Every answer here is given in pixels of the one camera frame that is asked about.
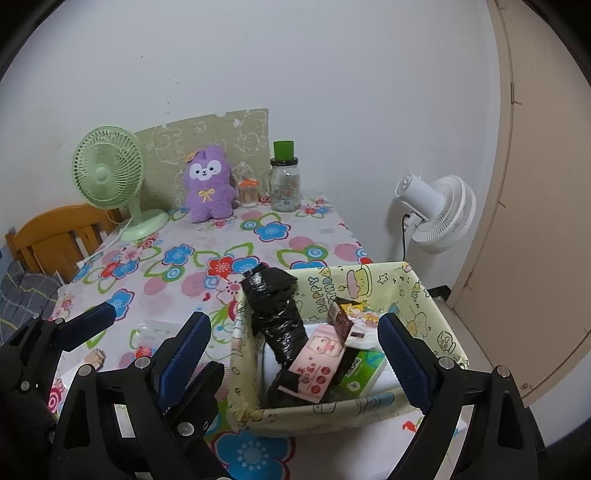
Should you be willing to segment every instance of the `yellow line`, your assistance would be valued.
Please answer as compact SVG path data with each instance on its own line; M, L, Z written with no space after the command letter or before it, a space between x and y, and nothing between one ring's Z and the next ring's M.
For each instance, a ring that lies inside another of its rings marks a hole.
M12 327L12 328L14 328L15 330L18 330L18 329L17 329L17 328L16 328L16 327L15 327L15 326L12 324L12 323L10 323L10 322L9 322L9 321L7 321L7 320L0 319L0 323L4 323L5 325L8 325L9 327Z
M55 303L56 301L50 297L48 297L47 295L45 295L42 291L37 290L36 288L23 288L20 285L17 285L17 283L14 281L14 279L11 277L10 273L7 273L6 276L10 279L10 281L12 282L12 284L16 287L16 288L20 288L22 291L26 291L27 293L34 291L35 293L38 293L39 295L41 295L41 297L43 297L44 299L47 300L51 300L53 303Z

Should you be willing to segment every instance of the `chair backrest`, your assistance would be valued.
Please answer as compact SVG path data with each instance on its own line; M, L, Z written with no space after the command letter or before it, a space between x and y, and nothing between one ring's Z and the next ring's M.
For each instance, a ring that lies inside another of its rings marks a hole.
M92 255L102 243L99 231L109 234L120 221L119 210L71 205L36 216L18 233L8 233L6 241L12 256L29 272L52 275L57 271L69 282L76 275L76 263L85 257L76 237Z

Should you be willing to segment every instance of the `fan base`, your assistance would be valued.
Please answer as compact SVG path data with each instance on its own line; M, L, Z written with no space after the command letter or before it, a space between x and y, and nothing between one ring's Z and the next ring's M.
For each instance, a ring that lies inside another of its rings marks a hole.
M121 235L121 240L131 242L144 238L157 230L160 230L168 223L168 213L162 210L146 210L142 212L142 218L139 223L128 225L125 232Z

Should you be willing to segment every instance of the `pink box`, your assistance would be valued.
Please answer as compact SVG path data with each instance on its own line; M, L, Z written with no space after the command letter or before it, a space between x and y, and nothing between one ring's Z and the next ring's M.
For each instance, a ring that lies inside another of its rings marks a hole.
M290 372L300 376L298 391L294 392L283 386L277 387L282 392L302 398L312 403L319 403L330 385L345 347L332 325L320 325L298 354Z

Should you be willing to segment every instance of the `wooden door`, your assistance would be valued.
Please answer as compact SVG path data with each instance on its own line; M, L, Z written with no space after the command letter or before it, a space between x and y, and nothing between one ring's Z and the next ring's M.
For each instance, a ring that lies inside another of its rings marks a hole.
M511 145L491 229L453 307L528 395L591 329L591 88L522 0L498 3L514 82Z

